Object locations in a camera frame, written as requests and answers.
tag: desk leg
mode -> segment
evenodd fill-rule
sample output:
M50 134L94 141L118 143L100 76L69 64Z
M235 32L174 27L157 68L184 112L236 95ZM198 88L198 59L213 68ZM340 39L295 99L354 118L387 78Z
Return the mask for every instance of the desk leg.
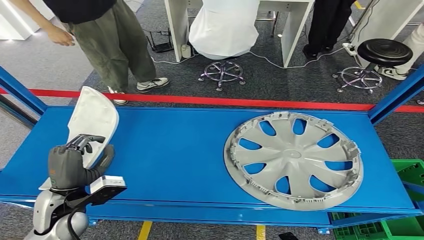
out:
M169 29L175 51L175 59L181 61L181 46L189 41L189 16L187 0L165 0Z
M313 5L312 2L292 2L291 10L285 23L284 31L281 37L281 51L283 66L287 68L301 35L302 28L308 18L309 11Z

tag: yellow floor line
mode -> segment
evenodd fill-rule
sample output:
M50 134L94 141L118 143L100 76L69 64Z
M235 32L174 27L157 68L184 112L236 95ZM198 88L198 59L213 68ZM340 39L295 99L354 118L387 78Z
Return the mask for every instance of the yellow floor line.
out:
M365 9L365 7L362 7L362 6L361 6L361 4L360 4L358 1L356 1L356 2L355 2L355 6L356 6L358 9Z
M147 240L147 238L149 237L151 227L152 227L151 221L144 221L143 224L141 225L140 234L138 235L138 240Z
M256 240L265 240L265 226L256 226Z

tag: green crate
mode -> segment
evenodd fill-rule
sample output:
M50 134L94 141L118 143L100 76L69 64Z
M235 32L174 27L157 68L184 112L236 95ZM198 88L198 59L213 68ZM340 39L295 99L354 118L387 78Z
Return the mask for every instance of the green crate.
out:
M424 186L424 162L421 159L393 159L394 168L405 182ZM424 195L407 191L414 201L423 201ZM424 240L424 216L382 221L381 225L390 240Z
M421 159L392 159L394 168L402 181L424 186L424 162ZM406 190L409 197L417 202L424 201L424 195Z
M424 186L424 162L421 159L393 159L394 168L405 182ZM407 190L414 201L424 201L424 195ZM360 213L332 212L333 220ZM337 240L424 240L424 216L407 217L341 227L333 230Z
M345 212L332 212L333 220L348 218L349 215ZM335 239L337 240L358 240L353 226L345 226L333 229Z
M380 222L354 226L358 240L388 240L388 236Z
M424 216L381 222L390 240L424 240Z

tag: person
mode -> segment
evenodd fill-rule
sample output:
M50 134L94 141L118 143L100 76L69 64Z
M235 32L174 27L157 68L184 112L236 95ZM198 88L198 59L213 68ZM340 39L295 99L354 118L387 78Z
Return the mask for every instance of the person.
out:
M355 0L315 1L308 44L303 48L303 54L309 61L316 60L318 53L333 50L352 14L351 6L354 2Z
M424 52L424 23L417 26L405 41L403 41L403 44L411 48L413 52L411 60L400 66L382 67L380 69L382 75L396 80L405 80L407 78L412 65Z
M137 90L146 93L169 83L157 78L147 39L124 0L43 0L62 22L63 30L48 21L29 0L11 0L48 34L51 41L74 46L74 38L111 93L124 94L128 68ZM124 105L126 100L114 100Z

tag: person's arm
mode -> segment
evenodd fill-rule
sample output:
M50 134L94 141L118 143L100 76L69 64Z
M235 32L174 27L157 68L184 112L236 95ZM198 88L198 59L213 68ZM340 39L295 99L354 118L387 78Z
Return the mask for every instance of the person's arm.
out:
M65 30L53 25L49 20L47 20L29 0L10 0L16 7L26 13L29 17L36 22L40 28L44 29L48 38L55 44L60 44L62 46L73 46L74 39L72 36Z

